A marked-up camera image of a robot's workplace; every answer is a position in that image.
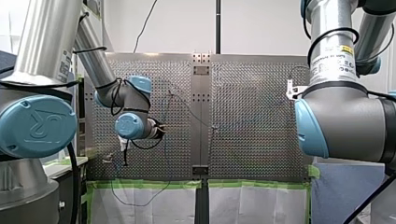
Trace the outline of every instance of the metal post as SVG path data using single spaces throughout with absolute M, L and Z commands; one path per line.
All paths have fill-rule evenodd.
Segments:
M 307 19 L 312 24 L 312 42 L 330 30 L 351 28 L 351 15 L 357 5 L 357 0 L 312 0 L 306 11 Z M 351 32 L 331 32 L 311 48 L 310 85 L 325 81 L 356 81 Z M 339 62 L 344 61 L 351 64 L 347 70 L 344 67 L 340 69 L 343 65 Z
M 221 0 L 216 0 L 216 54 L 221 54 Z

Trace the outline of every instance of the gray cylinder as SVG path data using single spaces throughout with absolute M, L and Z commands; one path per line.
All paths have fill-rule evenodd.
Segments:
M 31 0 L 14 73 L 3 81 L 65 83 L 81 6 L 82 0 Z
M 58 183 L 48 180 L 39 159 L 0 162 L 2 224 L 56 224 Z
M 358 0 L 312 0 L 306 18 L 312 24 L 312 42 L 327 31 L 352 27 L 352 12 Z M 332 32 L 314 46 L 311 63 L 311 82 L 356 81 L 353 34 Z

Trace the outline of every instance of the warning label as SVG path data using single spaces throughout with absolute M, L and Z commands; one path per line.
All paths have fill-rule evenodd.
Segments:
M 311 75 L 324 75 L 325 73 L 329 76 L 355 76 L 355 58 L 353 54 L 342 50 L 319 55 L 311 63 Z
M 72 54 L 67 50 L 64 50 L 61 56 L 61 65 L 58 72 L 58 80 L 63 83 L 67 82 L 67 77 L 69 76 L 70 63 L 72 62 Z

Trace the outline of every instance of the blue panel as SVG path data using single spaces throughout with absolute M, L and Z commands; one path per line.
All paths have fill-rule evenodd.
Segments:
M 384 179 L 384 167 L 315 164 L 320 179 L 312 180 L 312 224 L 344 223 Z
M 151 80 L 148 77 L 130 76 L 128 80 L 134 84 L 138 90 L 151 94 Z
M 300 149 L 309 156 L 329 158 L 326 140 L 306 100 L 297 100 L 295 110 Z
M 125 139 L 138 139 L 143 135 L 145 126 L 139 116 L 134 113 L 125 113 L 116 120 L 117 134 Z
M 64 100 L 48 95 L 20 99 L 0 116 L 0 150 L 17 158 L 43 158 L 73 139 L 77 117 Z

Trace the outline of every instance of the bracket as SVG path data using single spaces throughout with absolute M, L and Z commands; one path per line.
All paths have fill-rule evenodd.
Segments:
M 208 175 L 209 167 L 207 165 L 193 165 L 192 175 Z
M 293 79 L 288 79 L 288 88 L 286 91 L 286 96 L 289 100 L 295 101 L 298 96 L 303 94 L 303 92 L 308 89 L 308 86 L 295 86 L 293 87 Z

